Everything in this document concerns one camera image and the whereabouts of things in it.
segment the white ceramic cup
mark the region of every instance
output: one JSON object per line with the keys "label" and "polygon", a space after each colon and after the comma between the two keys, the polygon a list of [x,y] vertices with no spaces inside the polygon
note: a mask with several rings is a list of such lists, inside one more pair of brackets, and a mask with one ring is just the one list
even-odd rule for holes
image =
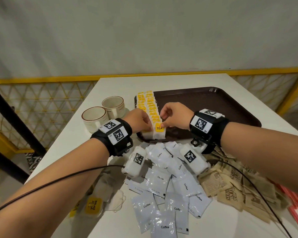
{"label": "white ceramic cup", "polygon": [[107,111],[103,107],[92,107],[82,113],[82,119],[87,130],[95,133],[100,126],[109,121]]}
{"label": "white ceramic cup", "polygon": [[122,118],[125,115],[124,99],[119,96],[105,98],[102,106],[107,110],[109,119]]}

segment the black wrist strap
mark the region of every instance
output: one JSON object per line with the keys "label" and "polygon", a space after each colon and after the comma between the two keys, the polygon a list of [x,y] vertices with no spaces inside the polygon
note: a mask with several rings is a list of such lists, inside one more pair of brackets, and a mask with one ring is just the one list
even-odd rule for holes
{"label": "black wrist strap", "polygon": [[100,140],[108,149],[110,156],[120,156],[124,151],[133,146],[132,128],[130,125],[117,118],[115,120],[109,120],[103,126],[101,126],[91,138]]}
{"label": "black wrist strap", "polygon": [[228,123],[224,115],[214,111],[203,109],[194,113],[190,131],[194,138],[208,145],[203,154],[211,153],[216,145],[221,147],[221,137]]}

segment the brown tray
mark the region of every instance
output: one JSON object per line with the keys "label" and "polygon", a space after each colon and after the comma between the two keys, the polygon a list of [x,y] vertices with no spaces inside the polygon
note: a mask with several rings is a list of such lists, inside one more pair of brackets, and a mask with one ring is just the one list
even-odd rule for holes
{"label": "brown tray", "polygon": [[[262,126],[261,122],[254,115],[248,112],[242,105],[220,88],[187,88],[157,91],[153,92],[153,94],[157,101],[159,113],[166,103],[180,102],[194,112],[206,108],[224,114],[226,118],[233,122],[256,127]],[[192,138],[190,131],[176,127],[167,128],[166,139],[164,140],[145,140],[141,133],[137,133],[137,136],[148,143],[177,141]]]}

